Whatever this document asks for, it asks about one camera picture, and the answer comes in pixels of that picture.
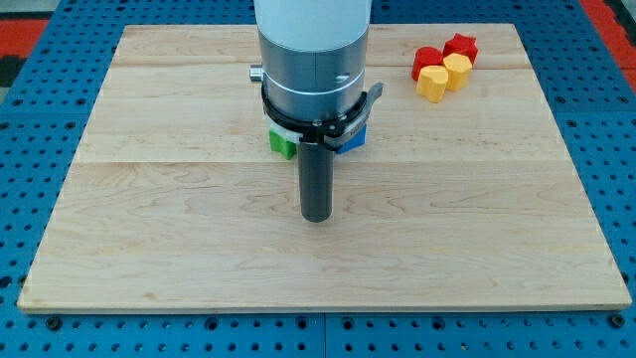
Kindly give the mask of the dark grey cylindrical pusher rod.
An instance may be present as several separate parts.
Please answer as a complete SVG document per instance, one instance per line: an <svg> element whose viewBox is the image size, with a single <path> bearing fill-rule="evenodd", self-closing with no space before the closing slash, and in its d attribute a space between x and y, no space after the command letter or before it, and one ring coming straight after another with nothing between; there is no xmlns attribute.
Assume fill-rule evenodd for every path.
<svg viewBox="0 0 636 358"><path fill-rule="evenodd" d="M316 143L298 147L301 214L313 223L327 220L332 213L333 152Z"/></svg>

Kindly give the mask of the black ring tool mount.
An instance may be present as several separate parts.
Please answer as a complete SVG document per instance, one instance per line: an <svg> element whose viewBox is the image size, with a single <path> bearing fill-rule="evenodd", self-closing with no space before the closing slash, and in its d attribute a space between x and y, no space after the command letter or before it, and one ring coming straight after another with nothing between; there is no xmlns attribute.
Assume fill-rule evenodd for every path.
<svg viewBox="0 0 636 358"><path fill-rule="evenodd" d="M368 91L362 92L352 108L328 119L301 120L284 114L271 103L264 89L261 99L269 127L278 136L295 144L317 143L338 151L366 125L374 102L383 90L383 83L373 84Z"/></svg>

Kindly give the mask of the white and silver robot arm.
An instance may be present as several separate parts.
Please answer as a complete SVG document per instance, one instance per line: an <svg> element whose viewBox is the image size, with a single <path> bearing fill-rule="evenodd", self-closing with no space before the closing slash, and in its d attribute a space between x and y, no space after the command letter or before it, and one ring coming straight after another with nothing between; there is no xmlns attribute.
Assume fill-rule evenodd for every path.
<svg viewBox="0 0 636 358"><path fill-rule="evenodd" d="M383 84L364 87L370 0L255 0L261 85L269 144L298 161L301 214L332 213L337 153L363 145Z"/></svg>

